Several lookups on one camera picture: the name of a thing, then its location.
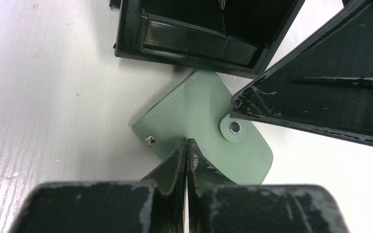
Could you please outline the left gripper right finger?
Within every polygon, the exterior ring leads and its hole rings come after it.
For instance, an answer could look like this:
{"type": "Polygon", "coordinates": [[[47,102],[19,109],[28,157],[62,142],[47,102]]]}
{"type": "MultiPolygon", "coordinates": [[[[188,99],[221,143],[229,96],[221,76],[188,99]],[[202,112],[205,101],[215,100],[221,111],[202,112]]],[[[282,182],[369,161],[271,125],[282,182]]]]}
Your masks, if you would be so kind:
{"type": "Polygon", "coordinates": [[[187,141],[192,233],[346,233],[333,196],[319,185],[238,185],[187,141]]]}

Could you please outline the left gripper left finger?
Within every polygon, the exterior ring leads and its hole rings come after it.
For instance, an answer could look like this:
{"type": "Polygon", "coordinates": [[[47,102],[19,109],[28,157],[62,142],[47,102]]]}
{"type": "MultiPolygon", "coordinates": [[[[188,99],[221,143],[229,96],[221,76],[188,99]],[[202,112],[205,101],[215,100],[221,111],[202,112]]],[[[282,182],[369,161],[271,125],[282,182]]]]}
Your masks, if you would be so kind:
{"type": "Polygon", "coordinates": [[[12,233],[181,233],[187,141],[139,181],[52,182],[27,197],[12,233]]]}

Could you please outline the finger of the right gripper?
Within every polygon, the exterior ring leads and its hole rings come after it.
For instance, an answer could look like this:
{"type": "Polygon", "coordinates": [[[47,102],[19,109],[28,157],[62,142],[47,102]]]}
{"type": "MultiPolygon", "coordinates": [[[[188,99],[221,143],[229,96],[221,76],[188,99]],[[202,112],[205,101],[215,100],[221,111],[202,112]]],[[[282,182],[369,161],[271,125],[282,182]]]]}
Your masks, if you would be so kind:
{"type": "Polygon", "coordinates": [[[231,103],[235,118],[373,147],[373,0],[350,0],[231,103]]]}

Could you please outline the green leather card holder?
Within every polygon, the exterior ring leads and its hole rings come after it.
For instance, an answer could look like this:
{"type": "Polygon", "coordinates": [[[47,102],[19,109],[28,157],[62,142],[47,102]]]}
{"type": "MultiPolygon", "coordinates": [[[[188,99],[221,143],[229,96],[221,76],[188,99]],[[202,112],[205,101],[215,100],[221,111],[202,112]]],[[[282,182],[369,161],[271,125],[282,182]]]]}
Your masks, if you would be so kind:
{"type": "Polygon", "coordinates": [[[196,140],[203,156],[238,184],[261,184],[273,153],[248,120],[230,115],[232,94],[215,72],[199,70],[133,123],[135,135],[166,159],[181,138],[196,140]]]}

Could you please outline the black plastic bin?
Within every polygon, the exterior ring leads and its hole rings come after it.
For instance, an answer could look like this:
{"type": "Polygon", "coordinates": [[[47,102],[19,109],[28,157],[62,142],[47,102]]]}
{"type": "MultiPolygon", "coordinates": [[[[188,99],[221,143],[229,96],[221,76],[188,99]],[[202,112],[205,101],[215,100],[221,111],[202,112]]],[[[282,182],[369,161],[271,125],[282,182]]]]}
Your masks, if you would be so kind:
{"type": "Polygon", "coordinates": [[[112,0],[114,54],[255,79],[270,64],[302,0],[112,0]]]}

